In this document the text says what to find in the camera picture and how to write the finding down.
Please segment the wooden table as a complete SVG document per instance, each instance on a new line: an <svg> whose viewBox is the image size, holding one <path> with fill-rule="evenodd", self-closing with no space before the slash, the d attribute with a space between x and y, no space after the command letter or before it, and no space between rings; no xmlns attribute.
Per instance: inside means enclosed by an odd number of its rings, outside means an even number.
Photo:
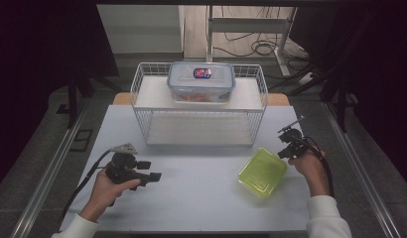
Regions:
<svg viewBox="0 0 407 238"><path fill-rule="evenodd" d="M129 105L130 94L128 92L117 93L114 97L113 103L115 105ZM268 94L269 106L289 106L290 102L288 97L283 93L269 93Z"/></svg>

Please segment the white panel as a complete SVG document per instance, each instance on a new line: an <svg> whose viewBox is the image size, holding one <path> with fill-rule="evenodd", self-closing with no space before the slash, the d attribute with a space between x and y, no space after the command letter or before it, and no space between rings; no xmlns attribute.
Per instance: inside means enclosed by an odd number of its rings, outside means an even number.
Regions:
<svg viewBox="0 0 407 238"><path fill-rule="evenodd" d="M115 54L182 53L184 7L179 5L98 5Z"/></svg>

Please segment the person's left hand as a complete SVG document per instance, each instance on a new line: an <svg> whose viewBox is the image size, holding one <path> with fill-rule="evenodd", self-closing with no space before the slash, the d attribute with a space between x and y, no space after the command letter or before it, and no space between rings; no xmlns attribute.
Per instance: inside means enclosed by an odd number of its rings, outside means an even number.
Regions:
<svg viewBox="0 0 407 238"><path fill-rule="evenodd" d="M107 176L106 169L101 170L96 176L90 198L79 213L79 216L88 221L96 222L106 208L112 204L124 190L136 187L140 182L141 181L137 178L117 184Z"/></svg>

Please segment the metal floor rail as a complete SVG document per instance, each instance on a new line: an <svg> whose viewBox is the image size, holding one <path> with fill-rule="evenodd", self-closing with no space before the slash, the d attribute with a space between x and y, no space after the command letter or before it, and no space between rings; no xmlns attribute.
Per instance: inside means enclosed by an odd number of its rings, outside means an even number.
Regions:
<svg viewBox="0 0 407 238"><path fill-rule="evenodd" d="M333 107L325 102L322 102L321 105L328 115L329 121L338 137L345 156L354 170L363 193L365 194L384 235L386 238L403 238L403 233L398 230L392 215L367 174L367 171L364 168L360 157L356 153L348 135L340 128L339 123L337 122L338 117L334 112Z"/></svg>
<svg viewBox="0 0 407 238"><path fill-rule="evenodd" d="M89 99L83 99L80 102L77 111L78 116L74 120L70 129L67 129L57 151L49 162L44 174L42 175L37 187L30 197L24 211L22 212L14 230L9 238L28 238L35 221L44 205L46 198L57 178L57 175L65 161L70 145L72 144L75 134L77 133L85 112L90 104Z"/></svg>

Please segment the clear container with green lid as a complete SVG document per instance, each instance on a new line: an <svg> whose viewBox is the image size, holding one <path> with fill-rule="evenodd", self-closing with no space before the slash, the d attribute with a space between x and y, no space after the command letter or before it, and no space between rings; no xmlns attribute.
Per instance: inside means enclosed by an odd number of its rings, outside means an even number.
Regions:
<svg viewBox="0 0 407 238"><path fill-rule="evenodd" d="M259 197L268 197L279 185L287 165L264 148L256 150L238 174L239 182Z"/></svg>

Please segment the clear container with blue lid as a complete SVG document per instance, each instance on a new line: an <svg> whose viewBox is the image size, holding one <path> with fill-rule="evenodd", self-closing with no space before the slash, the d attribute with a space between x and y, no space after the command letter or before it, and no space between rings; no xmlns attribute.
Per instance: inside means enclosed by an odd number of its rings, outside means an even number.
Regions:
<svg viewBox="0 0 407 238"><path fill-rule="evenodd" d="M235 84L228 63L176 61L167 78L173 99L184 103L227 103Z"/></svg>

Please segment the white wire rack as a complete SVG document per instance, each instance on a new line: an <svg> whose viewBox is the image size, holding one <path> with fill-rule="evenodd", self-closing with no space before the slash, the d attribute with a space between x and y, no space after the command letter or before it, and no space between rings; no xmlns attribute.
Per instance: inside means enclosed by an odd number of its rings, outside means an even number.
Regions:
<svg viewBox="0 0 407 238"><path fill-rule="evenodd" d="M175 101L167 85L172 62L141 62L133 77L130 100L149 146L251 146L268 92L262 67L232 64L235 88L227 103Z"/></svg>

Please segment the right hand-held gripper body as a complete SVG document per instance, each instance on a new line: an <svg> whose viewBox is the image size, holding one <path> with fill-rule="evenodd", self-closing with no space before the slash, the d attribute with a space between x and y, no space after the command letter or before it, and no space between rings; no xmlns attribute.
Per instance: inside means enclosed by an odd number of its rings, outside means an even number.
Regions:
<svg viewBox="0 0 407 238"><path fill-rule="evenodd" d="M289 137L289 142L286 143L287 147L285 149L289 149L293 156L288 159L295 159L301 157L310 147L307 140L303 137L300 130L294 128L294 125L304 119L304 116L300 117L295 122L283 127L278 131L279 136L283 133L286 133Z"/></svg>

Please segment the black stand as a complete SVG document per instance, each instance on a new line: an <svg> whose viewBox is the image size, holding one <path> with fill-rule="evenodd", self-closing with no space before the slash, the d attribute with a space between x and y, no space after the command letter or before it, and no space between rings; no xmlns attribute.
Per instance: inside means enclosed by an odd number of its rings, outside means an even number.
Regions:
<svg viewBox="0 0 407 238"><path fill-rule="evenodd" d="M86 76L73 77L68 83L68 103L61 104L58 108L58 114L68 115L68 128L71 129L77 119L77 93L82 97L91 97L93 87Z"/></svg>

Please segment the dark curtain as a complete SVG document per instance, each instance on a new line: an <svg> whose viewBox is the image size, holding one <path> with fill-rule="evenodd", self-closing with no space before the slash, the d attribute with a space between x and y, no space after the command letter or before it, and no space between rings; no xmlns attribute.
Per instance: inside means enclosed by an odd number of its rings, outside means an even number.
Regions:
<svg viewBox="0 0 407 238"><path fill-rule="evenodd" d="M357 40L348 65L330 79L321 97L344 90L355 96L354 113L407 181L407 0L372 0L371 22ZM300 7L291 39L318 69L328 71L361 26L360 6Z"/></svg>

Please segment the person's right hand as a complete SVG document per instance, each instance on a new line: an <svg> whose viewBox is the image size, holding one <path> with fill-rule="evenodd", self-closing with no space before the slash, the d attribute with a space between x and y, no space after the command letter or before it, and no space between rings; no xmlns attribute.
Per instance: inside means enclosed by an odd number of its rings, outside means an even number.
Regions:
<svg viewBox="0 0 407 238"><path fill-rule="evenodd" d="M314 152L307 151L296 159L290 159L288 164L294 166L305 178L311 196L330 194L325 169Z"/></svg>

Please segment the white power strip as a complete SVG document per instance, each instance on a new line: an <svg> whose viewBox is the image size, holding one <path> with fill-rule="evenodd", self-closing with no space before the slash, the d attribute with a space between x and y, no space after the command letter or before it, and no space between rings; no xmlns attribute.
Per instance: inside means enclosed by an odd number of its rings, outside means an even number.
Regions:
<svg viewBox="0 0 407 238"><path fill-rule="evenodd" d="M298 81L298 83L299 83L300 85L303 85L303 84L306 84L306 83L308 83L309 81L311 81L313 78L314 78L314 75L313 75L311 72L309 72L309 73L307 73L306 75L304 75L304 76Z"/></svg>

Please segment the white desk frame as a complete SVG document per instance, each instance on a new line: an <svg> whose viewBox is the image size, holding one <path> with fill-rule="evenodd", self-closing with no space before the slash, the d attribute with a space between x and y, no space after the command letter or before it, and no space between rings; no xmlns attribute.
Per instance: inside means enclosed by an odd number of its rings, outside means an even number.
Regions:
<svg viewBox="0 0 407 238"><path fill-rule="evenodd" d="M285 62L285 45L293 24L297 8L292 7L286 18L238 18L215 17L213 7L207 6L205 60L213 60L212 35L214 33L278 34L280 41L274 47L274 55L283 76L290 76Z"/></svg>

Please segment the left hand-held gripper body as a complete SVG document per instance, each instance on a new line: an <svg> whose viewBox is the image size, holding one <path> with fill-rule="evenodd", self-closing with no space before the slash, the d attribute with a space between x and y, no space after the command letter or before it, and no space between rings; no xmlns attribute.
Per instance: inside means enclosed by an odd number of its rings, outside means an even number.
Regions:
<svg viewBox="0 0 407 238"><path fill-rule="evenodd" d="M132 179L138 179L134 171L137 166L135 155L137 150L132 144L127 143L110 149L114 153L111 161L106 166L106 175L116 183L121 184Z"/></svg>

